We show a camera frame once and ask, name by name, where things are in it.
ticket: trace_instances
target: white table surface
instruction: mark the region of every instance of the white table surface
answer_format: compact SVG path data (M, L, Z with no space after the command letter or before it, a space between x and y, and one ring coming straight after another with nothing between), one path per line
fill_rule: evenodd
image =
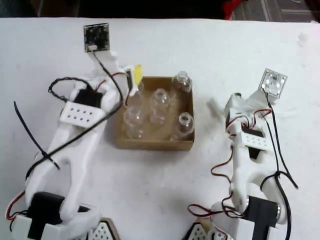
M210 207L228 195L210 169L230 152L224 127L207 106L230 94L247 98L265 68L288 75L274 107L286 163L297 191L281 178L292 208L292 240L319 237L320 25L221 20L41 18L0 19L0 212L24 189L36 146L18 120L18 107L40 144L48 147L63 103L48 94L56 78L94 71L84 53L83 25L110 23L119 63L142 64L145 76L186 70L194 80L196 138L190 152L119 150L110 120L81 200L113 219L122 240L178 240L195 219L188 204ZM68 93L70 85L57 91ZM225 167L232 173L232 165ZM56 193L67 172L49 179ZM63 185L64 190L57 190ZM16 205L25 208L24 201ZM10 239L0 218L1 239Z

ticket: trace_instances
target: white ventilated base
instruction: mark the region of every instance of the white ventilated base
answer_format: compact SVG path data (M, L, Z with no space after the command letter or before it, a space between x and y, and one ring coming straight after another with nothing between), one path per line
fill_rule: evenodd
M100 222L94 231L90 231L88 240L115 240L108 225L105 222Z
M273 151L271 141L269 139L248 134L243 131L240 133L240 137L241 137L241 143L244 146L265 150L265 151Z
M97 107L68 101L61 113L59 121L78 127L89 128L102 119L105 112Z
M207 240L206 231L201 224L197 224L193 227L188 240Z

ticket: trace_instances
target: glass vial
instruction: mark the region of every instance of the glass vial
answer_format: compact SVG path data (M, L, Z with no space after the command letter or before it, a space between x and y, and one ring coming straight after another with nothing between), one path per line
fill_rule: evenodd
M163 125L166 122L170 97L163 89L157 89L150 99L150 123Z
M185 71L180 71L171 81L176 90L189 93L192 89L192 80Z
M178 117L177 121L173 125L172 135L170 140L172 141L181 141L186 140L190 134L195 130L195 120L188 113L183 112Z
M124 130L128 138L141 139L145 131L146 113L141 106L129 106L123 115Z
M143 93L145 90L145 86L143 82L141 82L137 86L137 91L133 96L129 96L128 99L126 100L126 106L131 107L131 106L142 106L144 99L143 99Z

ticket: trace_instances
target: circuit board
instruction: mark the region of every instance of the circuit board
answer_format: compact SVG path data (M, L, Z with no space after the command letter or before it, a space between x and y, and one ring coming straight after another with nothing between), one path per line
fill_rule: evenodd
M83 32L86 53L110 50L109 23L86 25Z

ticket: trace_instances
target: cardboard box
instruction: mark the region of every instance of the cardboard box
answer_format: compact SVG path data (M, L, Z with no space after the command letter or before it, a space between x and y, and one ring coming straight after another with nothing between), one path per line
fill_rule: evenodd
M143 108L146 110L146 121L142 139L130 139L123 128L123 115L126 108L123 106L117 115L115 144L120 149L140 150L171 150L189 151L195 141L195 132L188 139L182 141L170 140L174 127L174 121L183 112L188 112L194 118L194 105L192 90L189 93L176 91L172 88L171 77L147 76L142 79L144 84ZM175 104L170 104L167 119L163 126L149 122L150 97L159 88L165 89L170 96L176 95Z

